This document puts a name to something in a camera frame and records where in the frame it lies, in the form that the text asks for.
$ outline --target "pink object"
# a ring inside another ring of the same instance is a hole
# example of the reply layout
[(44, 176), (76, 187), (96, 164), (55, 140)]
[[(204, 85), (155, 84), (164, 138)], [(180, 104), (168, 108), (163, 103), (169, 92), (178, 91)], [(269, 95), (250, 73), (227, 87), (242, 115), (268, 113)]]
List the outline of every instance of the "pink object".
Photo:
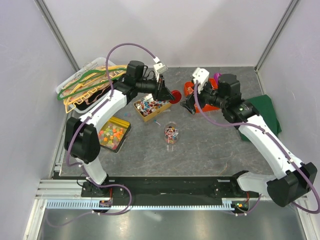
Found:
[(216, 84), (218, 85), (218, 81), (219, 81), (219, 77), (221, 76), (222, 74), (220, 72), (216, 72), (215, 74), (213, 74), (213, 78), (216, 82)]

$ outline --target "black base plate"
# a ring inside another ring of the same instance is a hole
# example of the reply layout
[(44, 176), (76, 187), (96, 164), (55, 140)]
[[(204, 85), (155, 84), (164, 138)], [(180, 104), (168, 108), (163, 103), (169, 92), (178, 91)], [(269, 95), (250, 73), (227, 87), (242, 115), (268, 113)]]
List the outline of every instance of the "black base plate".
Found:
[[(130, 189), (133, 206), (221, 205), (222, 198), (247, 198), (235, 176), (109, 177), (103, 185), (120, 184)], [(250, 192), (251, 198), (259, 196)], [(109, 197), (109, 188), (83, 183), (81, 197)], [(125, 206), (129, 194), (121, 187), (112, 188), (113, 206)]]

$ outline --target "gray tabletop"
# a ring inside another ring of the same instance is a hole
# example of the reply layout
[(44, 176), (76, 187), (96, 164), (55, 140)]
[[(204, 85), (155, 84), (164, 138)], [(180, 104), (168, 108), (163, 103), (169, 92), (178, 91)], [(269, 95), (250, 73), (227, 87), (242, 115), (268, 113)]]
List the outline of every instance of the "gray tabletop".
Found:
[[(206, 67), (214, 73), (237, 75), (244, 99), (262, 94), (253, 67)], [(184, 83), (191, 80), (194, 67), (173, 67), (165, 72), (166, 86), (183, 95)], [(132, 129), (121, 150), (113, 153), (101, 149), (99, 158), (110, 176), (217, 176), (233, 175), (242, 170), (257, 174), (271, 174), (272, 170), (263, 156), (250, 142), (240, 139), (233, 127), (218, 127), (209, 123), (199, 113), (191, 115), (179, 104), (170, 111), (144, 122), (133, 103), (145, 94), (139, 94), (115, 116), (131, 123)], [(220, 110), (207, 113), (210, 118), (227, 123)], [(179, 140), (168, 146), (164, 141), (164, 127), (173, 121), (179, 128)], [(78, 176), (81, 169), (62, 164), (61, 176)]]

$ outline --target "green cloth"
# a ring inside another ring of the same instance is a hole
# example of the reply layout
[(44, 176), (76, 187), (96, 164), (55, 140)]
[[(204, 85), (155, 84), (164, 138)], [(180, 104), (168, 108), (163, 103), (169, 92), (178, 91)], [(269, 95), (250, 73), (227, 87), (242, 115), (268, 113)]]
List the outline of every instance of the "green cloth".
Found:
[[(248, 99), (250, 103), (260, 112), (266, 125), (270, 128), (274, 135), (278, 136), (281, 133), (280, 123), (277, 119), (274, 106), (272, 104), (271, 98), (268, 95), (256, 96)], [(240, 137), (243, 141), (249, 142), (250, 140), (239, 132)]]

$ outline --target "green hanger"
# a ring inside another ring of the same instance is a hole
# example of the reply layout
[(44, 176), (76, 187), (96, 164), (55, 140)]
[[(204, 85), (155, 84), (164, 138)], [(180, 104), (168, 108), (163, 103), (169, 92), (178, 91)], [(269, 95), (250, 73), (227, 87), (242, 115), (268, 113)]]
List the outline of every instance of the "green hanger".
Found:
[[(125, 70), (127, 70), (127, 69), (126, 69), (126, 68), (123, 68), (123, 67), (119, 67), (119, 68), (115, 68), (115, 69), (110, 69), (109, 72), (121, 71), (121, 70), (124, 70), (124, 71), (125, 71)], [(97, 75), (91, 76), (91, 77), (89, 77), (88, 79), (83, 80), (85, 77), (89, 76), (90, 74), (95, 74), (95, 73), (97, 73)], [(100, 77), (100, 76), (103, 76), (104, 74), (106, 74), (106, 71), (105, 71), (105, 70), (96, 70), (96, 69), (89, 70), (89, 71), (85, 72), (84, 74), (82, 74), (82, 76), (81, 76), (77, 81), (75, 81), (75, 82), (73, 82), (72, 84), (70, 84), (67, 88), (61, 89), (61, 91), (59, 92), (59, 94), (57, 95), (56, 98), (57, 98), (58, 100), (63, 100), (63, 99), (66, 99), (66, 98), (68, 98), (68, 97), (71, 97), (71, 96), (73, 96), (73, 95), (76, 95), (76, 94), (78, 94), (78, 93), (82, 93), (82, 92), (84, 92), (84, 91), (90, 90), (90, 89), (92, 89), (92, 88), (94, 88), (94, 87), (97, 87), (97, 86), (99, 86), (99, 85), (105, 84), (105, 83), (107, 83), (109, 80), (99, 82), (99, 83), (97, 83), (97, 84), (95, 84), (95, 85), (92, 85), (92, 86), (83, 88), (83, 89), (81, 89), (81, 90), (79, 90), (79, 91), (76, 91), (76, 92), (74, 92), (74, 93), (71, 93), (71, 94), (69, 94), (69, 95), (60, 97), (60, 95), (61, 95), (65, 90), (69, 89), (70, 87), (74, 86), (75, 84), (85, 83), (85, 82), (88, 81), (88, 80), (92, 80), (92, 79), (98, 78), (98, 77)], [(113, 77), (113, 78), (111, 78), (111, 81), (113, 81), (113, 80), (115, 80), (115, 79), (118, 79), (118, 78), (119, 78), (119, 76), (118, 76), (118, 77)]]

